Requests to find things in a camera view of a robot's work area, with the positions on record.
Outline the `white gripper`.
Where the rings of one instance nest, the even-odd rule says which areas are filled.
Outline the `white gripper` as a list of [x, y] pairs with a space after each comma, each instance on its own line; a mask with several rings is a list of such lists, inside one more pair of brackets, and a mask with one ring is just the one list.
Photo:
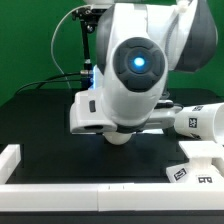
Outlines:
[[105, 115], [99, 96], [97, 91], [82, 91], [75, 95], [75, 101], [70, 108], [71, 133], [129, 134], [147, 129], [166, 129], [174, 125], [176, 114], [182, 110], [182, 106], [171, 100], [160, 100], [144, 123], [121, 125]]

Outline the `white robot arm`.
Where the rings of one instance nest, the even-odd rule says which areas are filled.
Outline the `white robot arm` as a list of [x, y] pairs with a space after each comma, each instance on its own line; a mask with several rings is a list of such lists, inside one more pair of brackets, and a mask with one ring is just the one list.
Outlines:
[[207, 0], [113, 4], [98, 22], [101, 83], [75, 94], [70, 131], [127, 134], [171, 127], [180, 109], [162, 98], [168, 73], [198, 71], [217, 42]]

